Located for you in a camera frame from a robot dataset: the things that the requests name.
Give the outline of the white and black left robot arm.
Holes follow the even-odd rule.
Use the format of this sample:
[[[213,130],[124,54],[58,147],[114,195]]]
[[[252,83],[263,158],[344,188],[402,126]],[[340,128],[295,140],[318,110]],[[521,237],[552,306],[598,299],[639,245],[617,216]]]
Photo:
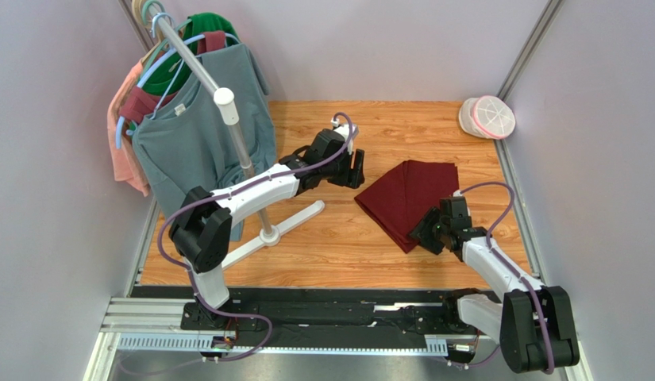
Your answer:
[[[280,238],[326,207],[322,200],[292,215],[270,232],[241,247],[229,248],[233,227],[248,216],[316,188],[321,181],[352,189],[364,181],[364,151],[355,149],[356,125],[323,129],[309,146],[285,156],[269,170],[235,186],[208,192],[192,189],[173,218],[169,238],[187,267],[195,293],[204,306],[220,308],[229,300],[224,271]]]

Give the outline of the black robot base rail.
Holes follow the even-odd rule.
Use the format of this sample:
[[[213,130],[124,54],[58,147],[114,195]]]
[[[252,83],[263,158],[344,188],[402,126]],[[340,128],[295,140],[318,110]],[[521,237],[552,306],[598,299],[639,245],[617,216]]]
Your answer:
[[[347,290],[308,288],[233,288],[216,312],[188,298],[186,287],[141,287],[137,296],[156,313],[153,326],[177,333],[201,333],[203,348],[213,351],[229,338],[240,348],[308,351],[409,350],[447,356],[457,362],[473,357],[458,343],[477,334],[474,323],[459,317],[460,302],[477,289],[453,291]]]

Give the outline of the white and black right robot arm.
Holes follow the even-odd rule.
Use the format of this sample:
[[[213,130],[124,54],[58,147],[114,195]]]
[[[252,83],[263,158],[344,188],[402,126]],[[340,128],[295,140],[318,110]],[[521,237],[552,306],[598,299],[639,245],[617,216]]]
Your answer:
[[[495,340],[515,373],[552,371],[580,362],[580,347],[567,291],[523,271],[491,232],[472,223],[463,197],[441,199],[410,231],[433,254],[448,251],[487,281],[496,299],[477,289],[450,292],[446,323],[475,328]]]

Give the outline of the dark red cloth napkin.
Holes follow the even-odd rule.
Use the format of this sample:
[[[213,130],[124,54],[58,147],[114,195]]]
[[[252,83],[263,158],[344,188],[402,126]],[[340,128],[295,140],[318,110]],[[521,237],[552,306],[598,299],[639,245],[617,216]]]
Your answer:
[[[408,253],[418,245],[409,233],[426,212],[460,188],[452,163],[406,160],[377,179],[355,198],[356,204]]]

